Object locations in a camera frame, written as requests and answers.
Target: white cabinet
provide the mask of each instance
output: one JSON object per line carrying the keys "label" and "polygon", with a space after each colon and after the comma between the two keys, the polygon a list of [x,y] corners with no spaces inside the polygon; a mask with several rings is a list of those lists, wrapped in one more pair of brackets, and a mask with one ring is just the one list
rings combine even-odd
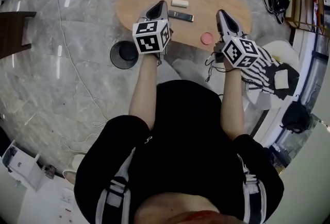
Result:
{"label": "white cabinet", "polygon": [[7,165],[7,168],[11,170],[9,174],[25,187],[32,188],[34,191],[37,191],[43,175],[43,170],[40,169],[37,164],[40,155],[37,154],[36,157],[33,158],[18,149],[14,143],[15,141],[10,144],[5,152],[6,154],[11,148],[14,149],[14,154],[10,157],[9,164]]}

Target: black and white cloth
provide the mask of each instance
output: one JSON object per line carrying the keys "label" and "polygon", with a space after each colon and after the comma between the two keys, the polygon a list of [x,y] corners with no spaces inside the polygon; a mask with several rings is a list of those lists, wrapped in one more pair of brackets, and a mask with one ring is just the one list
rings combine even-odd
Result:
{"label": "black and white cloth", "polygon": [[[287,95],[292,96],[299,80],[299,73],[290,65],[278,62],[264,48],[258,46],[261,57],[251,67],[242,68],[242,81],[246,91],[259,91],[275,94],[280,99]],[[288,70],[288,89],[275,88],[275,73],[280,70]]]}

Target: oval table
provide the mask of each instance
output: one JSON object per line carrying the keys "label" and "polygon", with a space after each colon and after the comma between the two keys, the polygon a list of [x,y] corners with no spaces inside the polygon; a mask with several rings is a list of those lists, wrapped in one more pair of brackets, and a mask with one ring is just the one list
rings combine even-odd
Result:
{"label": "oval table", "polygon": [[[140,17],[140,13],[152,4],[160,0],[117,0],[115,4],[116,14],[120,22],[132,30],[133,24]],[[174,31],[172,40],[191,45],[197,48],[213,52],[214,44],[220,36],[217,30],[216,13],[219,9],[234,16],[242,25],[245,33],[251,31],[251,12],[244,0],[186,0],[187,8],[172,7],[171,0],[165,0],[169,10],[189,13],[194,15],[194,22],[186,22],[178,19],[170,19],[171,28]],[[213,41],[210,45],[201,42],[201,35],[210,32]]]}

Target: marble floor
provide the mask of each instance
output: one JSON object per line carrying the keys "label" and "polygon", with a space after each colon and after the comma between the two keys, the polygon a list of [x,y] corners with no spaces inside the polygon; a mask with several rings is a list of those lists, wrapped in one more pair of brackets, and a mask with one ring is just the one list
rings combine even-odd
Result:
{"label": "marble floor", "polygon": [[[62,28],[79,75],[107,119],[126,114],[138,76],[139,64],[123,71],[109,60],[109,50],[120,40],[131,39],[114,11],[116,0],[59,0]],[[269,15],[262,0],[245,0],[252,12],[251,39],[267,34],[289,38],[289,27]],[[1,126],[11,139],[30,153],[40,153],[58,171],[67,168],[74,152],[60,148],[60,138],[84,141],[105,122],[73,68],[60,29],[57,0],[6,0],[0,11],[36,11],[26,26],[24,42],[32,49],[0,60]],[[168,61],[190,59],[206,78],[209,53],[170,43]],[[224,76],[214,73],[210,86],[222,93]],[[251,131],[260,111],[248,106],[246,129]],[[97,137],[72,149],[86,151]]]}

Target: white eraser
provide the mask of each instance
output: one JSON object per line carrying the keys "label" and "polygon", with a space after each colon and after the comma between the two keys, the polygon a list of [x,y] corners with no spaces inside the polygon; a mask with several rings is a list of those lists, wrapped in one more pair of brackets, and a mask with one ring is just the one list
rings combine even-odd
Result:
{"label": "white eraser", "polygon": [[189,5],[188,1],[184,1],[184,0],[172,0],[171,3],[172,6],[177,6],[177,7],[183,7],[183,8],[187,8]]}

